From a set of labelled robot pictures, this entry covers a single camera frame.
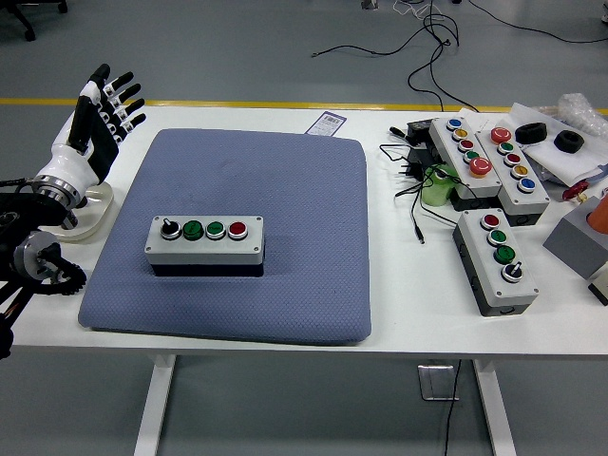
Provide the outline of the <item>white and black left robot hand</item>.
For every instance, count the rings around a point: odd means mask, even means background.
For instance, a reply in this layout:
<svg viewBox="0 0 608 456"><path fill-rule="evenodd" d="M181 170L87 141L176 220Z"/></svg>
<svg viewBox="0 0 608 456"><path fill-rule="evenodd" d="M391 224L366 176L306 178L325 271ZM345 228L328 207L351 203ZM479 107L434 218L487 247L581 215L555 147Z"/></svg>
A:
<svg viewBox="0 0 608 456"><path fill-rule="evenodd" d="M119 147L146 116L141 90L126 72L109 79L110 67L101 65L88 79L74 111L51 146L51 160L35 177L41 185L57 184L74 196L105 180Z"/></svg>

